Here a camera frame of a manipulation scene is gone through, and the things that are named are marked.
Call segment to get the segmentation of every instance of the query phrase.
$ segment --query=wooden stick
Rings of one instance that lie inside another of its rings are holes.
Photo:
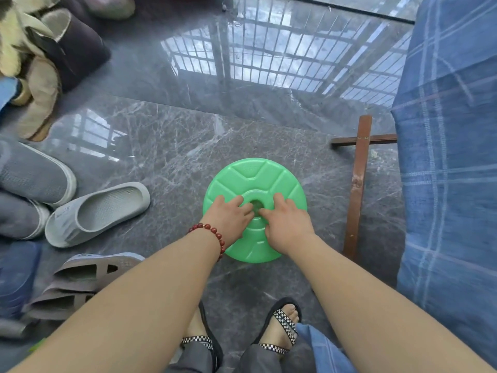
[[[345,257],[353,261],[355,261],[357,256],[357,238],[361,218],[362,195],[364,194],[364,175],[366,174],[368,162],[369,137],[372,122],[373,117],[371,115],[363,115],[359,118],[359,128],[357,129],[352,189],[350,191],[345,242],[342,252]]]
[[[332,139],[332,149],[338,147],[345,147],[350,145],[355,145],[357,143],[357,137],[338,137]],[[390,133],[388,135],[373,135],[369,137],[369,143],[371,145],[377,144],[395,144],[397,143],[397,135],[395,133]]]

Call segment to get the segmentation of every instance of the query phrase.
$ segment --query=foot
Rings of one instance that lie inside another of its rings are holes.
[[[299,312],[295,309],[295,305],[287,304],[282,307],[283,312],[288,315],[293,323],[297,324],[299,321]],[[264,335],[259,341],[259,344],[272,344],[278,347],[285,348],[287,350],[293,347],[292,342],[288,338],[283,326],[278,322],[274,316],[271,317],[269,321],[269,326],[267,326]]]
[[[200,315],[200,309],[197,307],[193,318],[186,329],[183,338],[188,338],[190,336],[207,336],[207,331],[205,330],[204,322],[202,322],[202,316]]]

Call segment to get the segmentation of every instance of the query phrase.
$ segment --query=forearm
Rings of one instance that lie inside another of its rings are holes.
[[[290,257],[360,373],[495,372],[434,318],[319,237]]]
[[[158,251],[73,314],[12,373],[162,371],[219,250],[215,236],[199,230]]]

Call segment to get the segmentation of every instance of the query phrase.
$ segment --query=green plastic stool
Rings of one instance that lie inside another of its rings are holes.
[[[246,158],[229,164],[214,177],[205,194],[204,213],[219,195],[224,195],[226,201],[242,195],[243,204],[251,202],[256,212],[242,238],[226,250],[227,255],[248,263],[269,262],[281,256],[269,246],[264,234],[267,221],[257,213],[259,208],[274,209],[273,195],[277,192],[295,201],[297,208],[307,210],[306,195],[299,181],[274,161]]]

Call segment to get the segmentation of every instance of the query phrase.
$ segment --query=hand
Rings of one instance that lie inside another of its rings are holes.
[[[274,211],[261,208],[259,214],[269,222],[265,230],[269,244],[281,254],[288,255],[296,241],[314,235],[309,214],[279,192],[274,194]]]
[[[241,195],[227,203],[224,201],[224,196],[219,195],[200,220],[204,225],[209,224],[212,228],[217,228],[218,232],[223,235],[226,248],[242,236],[245,228],[253,219],[253,205],[247,203],[240,207],[243,202],[244,198]]]

